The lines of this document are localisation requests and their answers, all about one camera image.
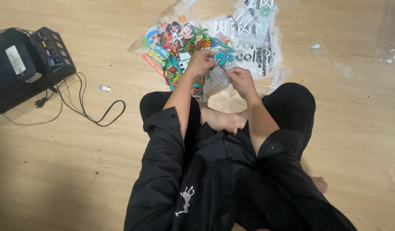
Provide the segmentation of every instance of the white embroidered figure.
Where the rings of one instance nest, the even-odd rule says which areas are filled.
[[[188,190],[188,187],[186,187],[184,192],[180,193],[180,195],[185,199],[185,205],[183,206],[183,211],[175,213],[175,215],[177,217],[179,217],[180,213],[188,213],[188,207],[190,206],[189,201],[190,201],[190,198],[192,197],[192,195],[195,194],[195,190],[193,189],[193,186],[190,187],[189,191],[187,191],[187,190]]]

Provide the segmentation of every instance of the bare foot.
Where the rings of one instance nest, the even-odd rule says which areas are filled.
[[[324,194],[327,192],[328,183],[324,181],[323,177],[311,177],[311,178],[313,183],[316,185],[316,187],[321,193]]]
[[[248,121],[248,114],[246,110],[239,113],[230,113],[228,116],[227,131],[236,135],[237,129],[243,129]]]

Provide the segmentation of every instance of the black clothing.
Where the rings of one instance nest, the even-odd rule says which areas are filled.
[[[253,150],[248,123],[236,136],[200,126],[192,99],[185,141],[174,108],[162,111],[170,92],[143,97],[140,112],[150,136],[124,230],[354,231],[302,170],[315,101],[303,86],[286,83],[262,99],[280,130]]]

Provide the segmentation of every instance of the small paper sticker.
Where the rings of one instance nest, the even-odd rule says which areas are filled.
[[[36,72],[30,79],[26,80],[26,83],[33,83],[36,80],[40,79],[42,77],[41,73]]]
[[[23,61],[20,58],[20,55],[19,55],[18,50],[16,49],[15,45],[9,47],[5,51],[6,51],[6,55],[9,58],[10,63],[12,64],[12,67],[13,67],[16,75],[19,75],[20,73],[26,71],[26,67],[23,64]]]

